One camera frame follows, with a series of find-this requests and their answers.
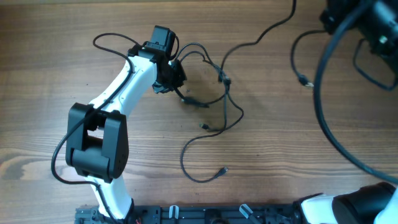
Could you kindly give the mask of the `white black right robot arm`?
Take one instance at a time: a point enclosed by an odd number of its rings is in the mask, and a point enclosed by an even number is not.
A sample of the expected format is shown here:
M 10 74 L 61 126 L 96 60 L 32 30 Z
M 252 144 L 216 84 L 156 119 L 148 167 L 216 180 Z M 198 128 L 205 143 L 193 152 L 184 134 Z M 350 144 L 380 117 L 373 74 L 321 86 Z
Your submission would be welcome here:
M 322 81 L 329 59 L 345 34 L 358 30 L 371 53 L 397 72 L 397 1 L 328 1 L 320 20 L 331 35 L 317 65 L 313 105 L 318 124 L 330 144 L 350 163 L 377 177 L 380 183 L 341 195 L 320 194 L 300 203 L 307 223 L 397 223 L 397 178 L 373 169 L 352 155 L 337 140 L 326 122 Z

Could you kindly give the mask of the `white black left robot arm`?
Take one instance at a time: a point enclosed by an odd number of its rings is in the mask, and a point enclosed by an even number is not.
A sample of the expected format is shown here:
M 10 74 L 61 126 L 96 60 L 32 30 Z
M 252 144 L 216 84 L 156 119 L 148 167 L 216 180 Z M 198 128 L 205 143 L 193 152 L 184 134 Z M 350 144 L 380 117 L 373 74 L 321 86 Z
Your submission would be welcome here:
M 99 202 L 78 209 L 76 223 L 135 223 L 134 201 L 127 192 L 123 170 L 129 155 L 127 119 L 144 92 L 152 87 L 167 93 L 184 74 L 174 62 L 179 43 L 169 28 L 155 26 L 150 41 L 135 44 L 124 55 L 126 64 L 107 89 L 89 104 L 75 103 L 68 114 L 66 163 L 90 184 Z

